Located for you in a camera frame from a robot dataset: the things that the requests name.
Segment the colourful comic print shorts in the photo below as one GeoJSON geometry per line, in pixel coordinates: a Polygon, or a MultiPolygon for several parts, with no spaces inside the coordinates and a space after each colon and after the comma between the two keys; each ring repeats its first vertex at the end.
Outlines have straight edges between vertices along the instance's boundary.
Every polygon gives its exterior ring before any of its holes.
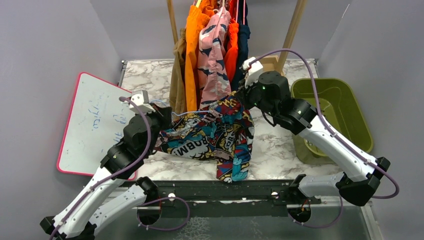
{"type": "Polygon", "coordinates": [[[154,149],[199,161],[216,160],[218,180],[239,182],[248,177],[254,134],[250,111],[232,92],[174,121],[160,132],[154,149]]]}

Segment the navy blue shorts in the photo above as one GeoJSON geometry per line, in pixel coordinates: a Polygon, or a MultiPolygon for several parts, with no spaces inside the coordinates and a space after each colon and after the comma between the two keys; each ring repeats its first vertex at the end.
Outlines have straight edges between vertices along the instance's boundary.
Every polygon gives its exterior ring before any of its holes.
{"type": "Polygon", "coordinates": [[[239,82],[245,78],[245,73],[242,71],[241,67],[243,62],[248,59],[249,55],[249,46],[248,40],[250,39],[250,28],[248,26],[248,7],[245,0],[238,1],[237,7],[237,16],[236,20],[238,23],[238,33],[237,33],[237,47],[238,55],[236,61],[236,69],[234,77],[231,81],[231,90],[236,91],[239,88],[239,82]]]}

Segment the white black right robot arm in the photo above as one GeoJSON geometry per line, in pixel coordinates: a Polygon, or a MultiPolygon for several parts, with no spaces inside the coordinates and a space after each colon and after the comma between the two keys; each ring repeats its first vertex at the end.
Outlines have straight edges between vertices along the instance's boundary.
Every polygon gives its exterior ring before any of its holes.
{"type": "Polygon", "coordinates": [[[300,204],[315,196],[340,196],[361,207],[374,197],[390,161],[362,151],[331,126],[316,106],[291,97],[286,77],[267,71],[256,80],[246,78],[239,82],[235,96],[246,109],[256,107],[270,115],[270,125],[279,125],[312,143],[341,168],[337,174],[299,175],[288,190],[292,202],[300,204]]]}

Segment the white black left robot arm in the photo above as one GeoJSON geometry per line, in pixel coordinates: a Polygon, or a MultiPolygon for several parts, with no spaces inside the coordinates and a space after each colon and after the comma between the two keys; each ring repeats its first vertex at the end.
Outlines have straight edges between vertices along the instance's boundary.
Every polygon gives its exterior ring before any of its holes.
{"type": "Polygon", "coordinates": [[[140,177],[127,191],[105,202],[144,164],[162,130],[172,123],[172,108],[148,104],[149,110],[135,108],[123,128],[122,138],[101,160],[95,174],[77,197],[59,214],[46,216],[40,226],[51,240],[93,240],[121,214],[138,205],[152,205],[157,200],[157,185],[140,177]]]}

